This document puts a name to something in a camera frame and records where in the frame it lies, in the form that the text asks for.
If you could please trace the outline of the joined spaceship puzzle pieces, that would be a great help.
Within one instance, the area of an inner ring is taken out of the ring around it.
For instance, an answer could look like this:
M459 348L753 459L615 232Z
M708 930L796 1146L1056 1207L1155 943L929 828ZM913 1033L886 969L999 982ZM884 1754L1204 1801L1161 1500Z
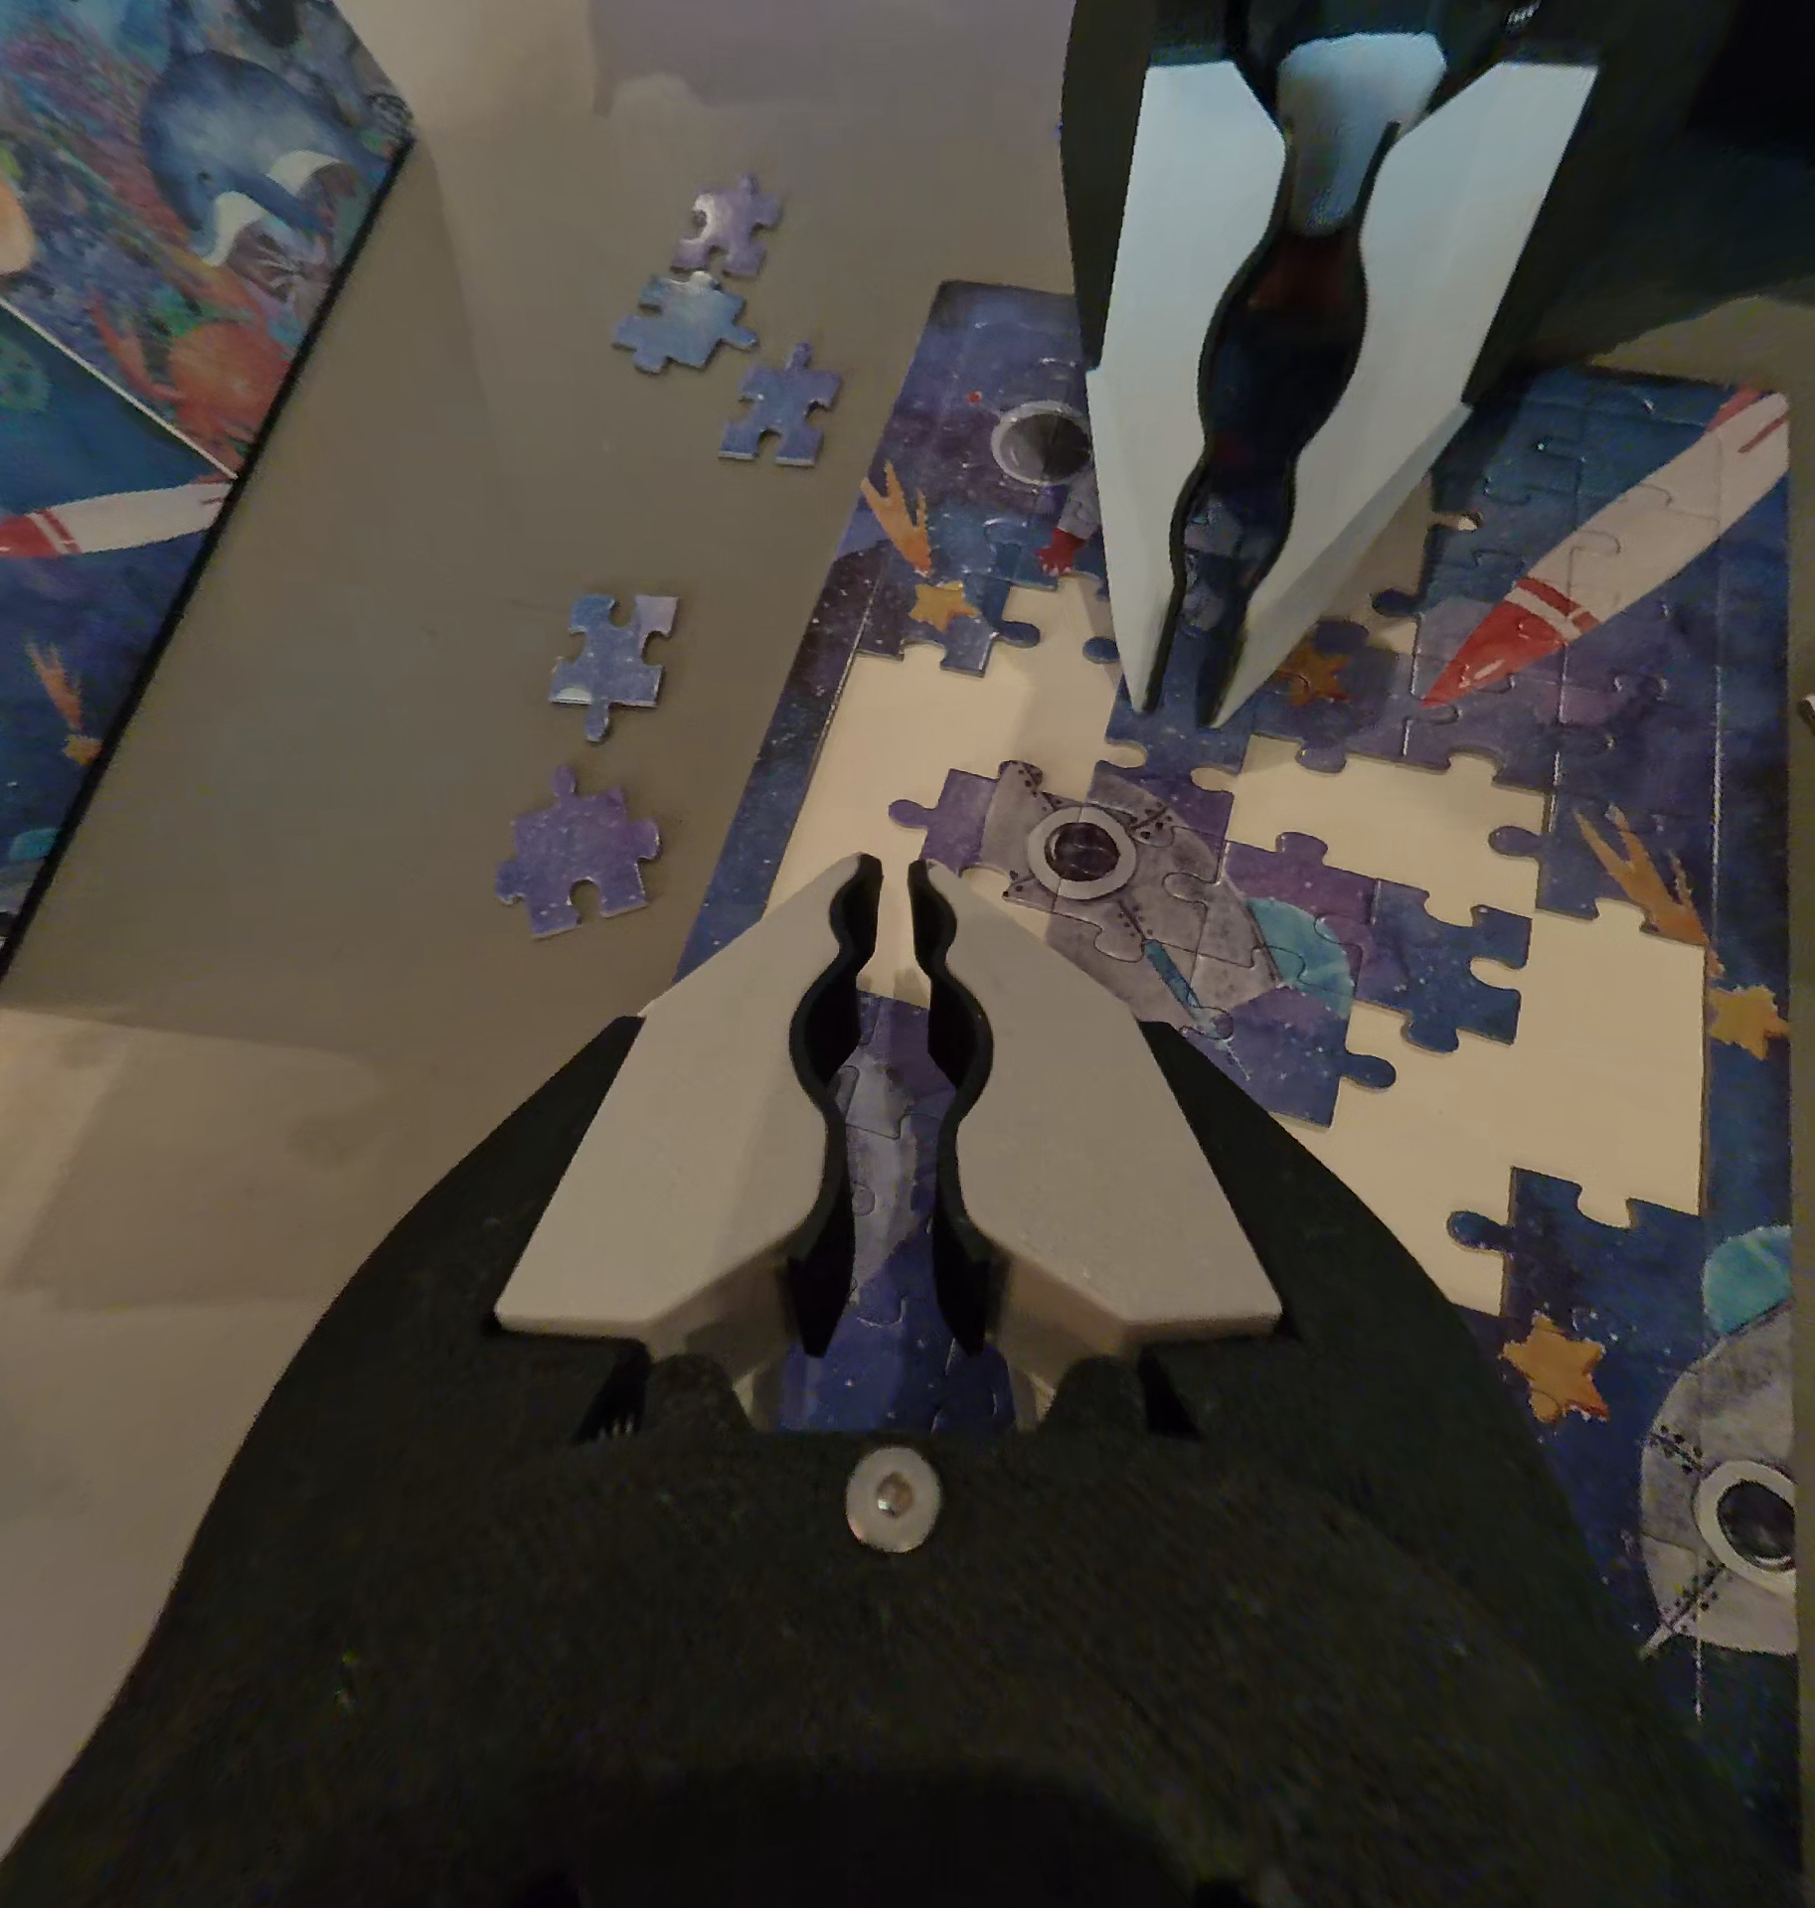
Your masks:
M933 803L898 799L888 814L921 834L929 863L989 871L1007 887L982 865L997 771L952 769ZM1148 851L1144 871L1105 902L1042 914L1005 900L1042 918L1044 941L1138 1021L1194 1041L1269 1113L1325 1127L1343 1086L1395 1084L1393 1062L1349 1045L1356 1008L1397 1014L1401 1035L1429 1053L1454 1053L1462 1037L1516 1041L1518 992L1477 965L1520 969L1524 918L1477 906L1468 922L1442 920L1423 891L1339 869L1308 834L1235 842L1218 771L1192 781L1101 764L1085 795L1050 791L1107 801L1110 779L1167 805L1173 844Z

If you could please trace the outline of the light blue jigsaw puzzle piece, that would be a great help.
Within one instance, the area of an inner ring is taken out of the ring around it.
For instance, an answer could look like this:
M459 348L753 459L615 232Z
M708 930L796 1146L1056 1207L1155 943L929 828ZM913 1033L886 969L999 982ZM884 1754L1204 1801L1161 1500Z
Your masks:
M636 295L636 309L615 322L611 346L630 352L634 369L648 375L705 369L722 346L757 348L742 309L744 297L703 271L652 275Z

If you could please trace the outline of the purple jigsaw puzzle piece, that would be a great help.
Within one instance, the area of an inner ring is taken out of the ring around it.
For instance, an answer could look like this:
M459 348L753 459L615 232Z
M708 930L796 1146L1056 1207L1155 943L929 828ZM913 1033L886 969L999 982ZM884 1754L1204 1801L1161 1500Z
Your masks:
M634 818L621 789L582 793L568 764L552 771L550 791L546 805L515 818L513 853L494 873L494 898L523 906L535 939L582 924L574 902L582 885L595 889L601 918L646 908L642 869L660 851L658 824Z
M763 234L781 223L783 201L753 174L708 184L691 203L691 227L677 238L671 266L679 273L757 279L767 262Z

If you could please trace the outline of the space jigsaw puzzle board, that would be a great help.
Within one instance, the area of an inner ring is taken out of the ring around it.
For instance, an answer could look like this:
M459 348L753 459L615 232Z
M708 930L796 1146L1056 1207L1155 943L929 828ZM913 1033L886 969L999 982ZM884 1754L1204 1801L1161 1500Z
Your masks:
M1226 728L1105 697L1071 301L943 285L681 967L898 799L1034 762L1233 797L1468 922L1524 918L1514 1043L1286 1119L1456 1299L1663 1693L1737 1762L1797 1719L1782 691L1786 400L1577 369L1473 418Z

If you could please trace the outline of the spaceship porthole puzzle piece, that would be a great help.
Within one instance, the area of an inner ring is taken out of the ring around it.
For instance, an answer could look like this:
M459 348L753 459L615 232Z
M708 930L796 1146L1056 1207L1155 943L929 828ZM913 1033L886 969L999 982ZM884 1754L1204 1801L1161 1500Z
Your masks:
M1066 799L1036 764L1005 760L982 824L982 865L1007 879L1005 898L1042 914L1105 902L1144 871L1148 851L1171 846L1177 824L1165 803L1130 783L1110 795Z

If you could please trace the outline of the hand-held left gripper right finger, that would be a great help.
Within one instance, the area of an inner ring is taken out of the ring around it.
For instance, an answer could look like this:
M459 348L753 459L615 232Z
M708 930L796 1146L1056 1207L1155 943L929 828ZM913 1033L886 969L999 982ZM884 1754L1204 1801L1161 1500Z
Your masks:
M1282 1301L1130 1008L954 871L906 875L929 980L939 1310L968 1353L1253 1338Z

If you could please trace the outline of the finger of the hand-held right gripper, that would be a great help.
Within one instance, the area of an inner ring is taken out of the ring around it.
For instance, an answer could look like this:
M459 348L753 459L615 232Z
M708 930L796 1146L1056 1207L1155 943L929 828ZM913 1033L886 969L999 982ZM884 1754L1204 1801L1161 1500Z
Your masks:
M1107 605L1134 707L1155 707L1206 463L1206 350L1263 248L1284 133L1235 61L1151 66L1101 352L1087 371Z
M1499 61L1382 156L1358 227L1356 365L1298 457L1290 531L1208 693L1212 728L1276 674L1468 418L1464 389L1594 84L1589 64Z

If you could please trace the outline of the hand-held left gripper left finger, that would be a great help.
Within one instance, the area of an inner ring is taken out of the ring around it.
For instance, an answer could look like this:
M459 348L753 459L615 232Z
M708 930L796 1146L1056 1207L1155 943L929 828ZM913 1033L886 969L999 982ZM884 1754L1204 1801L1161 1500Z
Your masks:
M494 1305L654 1359L820 1355L847 1308L837 1078L884 871L841 859L656 996Z

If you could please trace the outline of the illustrated puzzle box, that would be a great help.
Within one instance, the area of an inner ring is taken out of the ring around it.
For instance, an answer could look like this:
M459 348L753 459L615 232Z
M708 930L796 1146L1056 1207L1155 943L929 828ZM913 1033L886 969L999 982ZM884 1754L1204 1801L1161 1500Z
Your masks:
M0 980L414 143L326 2L0 2Z

